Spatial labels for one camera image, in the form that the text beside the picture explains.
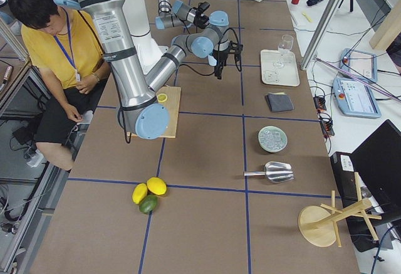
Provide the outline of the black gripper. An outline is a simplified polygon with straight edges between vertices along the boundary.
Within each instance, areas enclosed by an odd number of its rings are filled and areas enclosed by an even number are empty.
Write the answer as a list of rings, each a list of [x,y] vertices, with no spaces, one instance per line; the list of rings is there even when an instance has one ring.
[[[209,17],[204,14],[205,11],[210,7],[210,4],[206,1],[198,4],[197,7],[194,8],[194,21],[193,24],[197,28],[205,29],[209,24]]]
[[[242,67],[242,49],[242,44],[230,40],[229,42],[217,45],[217,49],[213,50],[212,53],[207,56],[208,64],[214,67],[214,76],[217,79],[222,78],[222,71],[227,65],[229,55],[234,55],[235,65]]]

